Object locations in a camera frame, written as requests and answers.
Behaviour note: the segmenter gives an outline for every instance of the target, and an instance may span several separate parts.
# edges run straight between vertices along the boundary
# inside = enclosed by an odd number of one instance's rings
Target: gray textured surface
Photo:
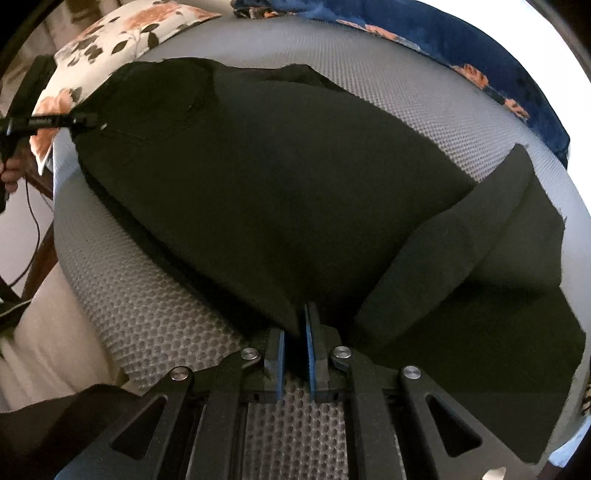
[[[551,201],[566,219],[562,289],[585,331],[591,325],[591,219],[564,168],[512,113],[455,72],[387,40],[338,25],[282,18],[222,18],[190,29],[144,60],[197,56],[239,67],[307,63],[348,91],[396,115],[482,180],[516,143],[526,145]],[[62,268],[115,358],[143,386],[176,364],[204,368],[238,348],[239,338],[213,311],[157,268],[98,202],[76,167],[67,134],[56,158],[56,247]],[[576,423],[589,344],[548,451]],[[345,479],[342,409],[317,407],[290,383],[276,406],[250,408],[245,478]],[[318,446],[314,416],[326,438]]]

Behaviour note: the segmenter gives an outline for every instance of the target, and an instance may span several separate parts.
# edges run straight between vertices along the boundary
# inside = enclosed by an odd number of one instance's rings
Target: metal screw
[[[243,360],[256,360],[258,358],[258,350],[249,346],[240,352],[240,356]]]
[[[348,346],[337,346],[333,350],[333,355],[336,358],[349,358],[353,353],[351,352],[351,348]]]
[[[410,380],[416,380],[417,378],[421,378],[421,371],[418,369],[418,367],[415,367],[414,365],[404,367],[402,373],[406,378],[409,378]]]
[[[177,382],[186,380],[189,376],[189,369],[187,367],[175,367],[171,370],[170,376]]]

